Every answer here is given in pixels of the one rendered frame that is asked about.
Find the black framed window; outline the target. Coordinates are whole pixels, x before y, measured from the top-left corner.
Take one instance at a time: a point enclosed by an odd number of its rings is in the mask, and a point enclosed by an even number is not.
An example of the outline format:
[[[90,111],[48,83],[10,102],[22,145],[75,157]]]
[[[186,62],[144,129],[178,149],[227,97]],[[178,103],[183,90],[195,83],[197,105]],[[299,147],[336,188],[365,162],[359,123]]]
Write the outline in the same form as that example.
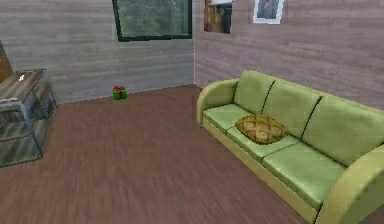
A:
[[[192,0],[112,0],[119,42],[192,38]]]

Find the white framed wall picture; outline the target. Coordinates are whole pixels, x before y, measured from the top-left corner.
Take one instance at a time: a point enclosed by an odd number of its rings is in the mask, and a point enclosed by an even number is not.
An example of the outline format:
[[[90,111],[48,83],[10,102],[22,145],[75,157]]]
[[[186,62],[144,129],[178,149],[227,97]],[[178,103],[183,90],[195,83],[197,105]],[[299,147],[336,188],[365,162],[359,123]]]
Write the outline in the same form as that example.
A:
[[[284,0],[255,0],[253,22],[256,24],[279,24]]]

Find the brown checked cushion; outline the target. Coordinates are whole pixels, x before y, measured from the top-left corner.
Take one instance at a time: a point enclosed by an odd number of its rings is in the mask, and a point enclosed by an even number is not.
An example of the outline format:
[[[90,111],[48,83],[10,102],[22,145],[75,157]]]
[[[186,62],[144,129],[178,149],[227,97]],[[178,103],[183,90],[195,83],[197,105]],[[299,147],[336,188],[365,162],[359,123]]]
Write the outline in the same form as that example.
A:
[[[281,123],[264,114],[245,116],[235,126],[249,140],[262,145],[278,142],[288,135]]]

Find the brown frameless wall picture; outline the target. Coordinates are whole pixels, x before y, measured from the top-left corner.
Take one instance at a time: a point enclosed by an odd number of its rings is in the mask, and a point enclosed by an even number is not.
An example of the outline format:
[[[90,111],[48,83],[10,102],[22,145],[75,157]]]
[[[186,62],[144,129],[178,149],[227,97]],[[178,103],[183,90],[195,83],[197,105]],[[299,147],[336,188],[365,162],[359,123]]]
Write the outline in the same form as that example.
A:
[[[230,34],[233,0],[205,0],[204,31]]]

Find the brown slanted board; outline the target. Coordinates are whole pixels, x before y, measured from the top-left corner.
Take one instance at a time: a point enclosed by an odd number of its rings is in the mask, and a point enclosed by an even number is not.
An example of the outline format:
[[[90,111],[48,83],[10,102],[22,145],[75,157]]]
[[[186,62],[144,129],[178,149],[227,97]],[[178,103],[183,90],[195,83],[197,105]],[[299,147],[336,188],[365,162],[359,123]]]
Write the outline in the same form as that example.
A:
[[[13,69],[2,42],[0,41],[0,83],[13,75]]]

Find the green three-seat sofa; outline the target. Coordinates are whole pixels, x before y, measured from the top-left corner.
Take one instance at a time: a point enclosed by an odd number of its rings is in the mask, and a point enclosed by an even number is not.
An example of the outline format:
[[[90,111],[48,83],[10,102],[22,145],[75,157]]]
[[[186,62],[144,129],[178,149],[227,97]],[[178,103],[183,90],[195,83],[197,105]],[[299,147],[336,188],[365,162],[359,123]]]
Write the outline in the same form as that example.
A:
[[[287,130],[262,145],[235,123],[264,114]],[[197,122],[309,224],[361,224],[384,205],[384,111],[257,71],[207,85]]]

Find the grey metal shelf table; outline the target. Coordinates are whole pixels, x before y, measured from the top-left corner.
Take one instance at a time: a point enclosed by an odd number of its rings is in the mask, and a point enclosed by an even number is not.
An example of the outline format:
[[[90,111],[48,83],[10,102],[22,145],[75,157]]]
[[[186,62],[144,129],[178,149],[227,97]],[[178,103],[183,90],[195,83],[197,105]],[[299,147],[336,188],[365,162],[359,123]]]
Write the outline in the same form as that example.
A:
[[[16,71],[0,84],[0,168],[43,157],[43,144],[57,107],[45,69]]]

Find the green gift box red bow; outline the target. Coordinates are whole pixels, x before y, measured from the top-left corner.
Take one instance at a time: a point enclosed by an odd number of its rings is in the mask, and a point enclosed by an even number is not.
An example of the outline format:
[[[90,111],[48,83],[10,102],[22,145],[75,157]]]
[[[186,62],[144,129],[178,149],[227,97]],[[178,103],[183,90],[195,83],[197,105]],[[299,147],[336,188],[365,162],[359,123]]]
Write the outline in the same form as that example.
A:
[[[114,86],[112,88],[112,94],[115,100],[127,98],[127,90],[124,86]]]

